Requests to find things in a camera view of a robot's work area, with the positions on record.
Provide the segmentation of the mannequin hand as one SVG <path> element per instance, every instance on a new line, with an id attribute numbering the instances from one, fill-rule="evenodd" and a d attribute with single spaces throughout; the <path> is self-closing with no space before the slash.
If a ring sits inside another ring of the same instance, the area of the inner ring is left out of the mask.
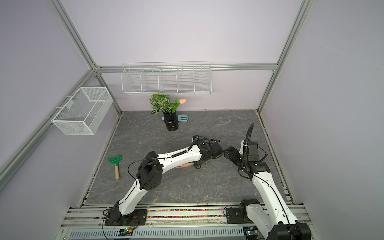
<path id="1" fill-rule="evenodd" d="M 191 167 L 191 166 L 194 166 L 194 163 L 186 163 L 186 164 L 178 166 L 177 168 L 187 168 L 187 167 Z"/>

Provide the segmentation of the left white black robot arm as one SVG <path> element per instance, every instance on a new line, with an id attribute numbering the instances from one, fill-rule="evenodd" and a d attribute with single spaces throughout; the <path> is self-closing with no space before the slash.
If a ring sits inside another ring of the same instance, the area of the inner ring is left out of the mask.
<path id="1" fill-rule="evenodd" d="M 198 169 L 209 160 L 219 158 L 222 153 L 219 140 L 200 136 L 193 136 L 193 141 L 188 147 L 174 152 L 148 153 L 141 160 L 132 187 L 116 202 L 110 213 L 117 219 L 132 214 L 144 195 L 161 184 L 163 174 L 185 164 L 192 164 Z"/>

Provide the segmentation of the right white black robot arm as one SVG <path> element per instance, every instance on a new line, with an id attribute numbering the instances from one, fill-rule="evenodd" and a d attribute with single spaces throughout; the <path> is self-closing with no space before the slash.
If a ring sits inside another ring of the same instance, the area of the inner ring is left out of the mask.
<path id="1" fill-rule="evenodd" d="M 306 223 L 301 223 L 290 210 L 275 185 L 267 163 L 267 154 L 260 159 L 259 144 L 251 140 L 254 124 L 247 130 L 239 150 L 229 147 L 224 151 L 225 158 L 238 167 L 241 177 L 250 180 L 261 195 L 267 208 L 264 211 L 256 199 L 242 200 L 242 218 L 252 221 L 266 240 L 311 240 L 312 232 Z"/>

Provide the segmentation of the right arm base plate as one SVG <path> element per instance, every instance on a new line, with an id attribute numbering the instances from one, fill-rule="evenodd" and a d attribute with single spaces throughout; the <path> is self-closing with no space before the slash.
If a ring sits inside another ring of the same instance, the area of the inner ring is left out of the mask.
<path id="1" fill-rule="evenodd" d="M 253 224 L 246 214 L 241 213 L 239 208 L 224 207 L 223 214 L 228 224 Z"/>

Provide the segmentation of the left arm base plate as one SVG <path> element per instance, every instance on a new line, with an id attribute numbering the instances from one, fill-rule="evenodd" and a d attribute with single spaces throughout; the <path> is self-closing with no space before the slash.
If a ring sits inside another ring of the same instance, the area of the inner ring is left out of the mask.
<path id="1" fill-rule="evenodd" d="M 146 224 L 148 211 L 134 210 L 131 214 L 120 216 L 114 209 L 108 209 L 103 212 L 105 226 L 143 226 Z"/>

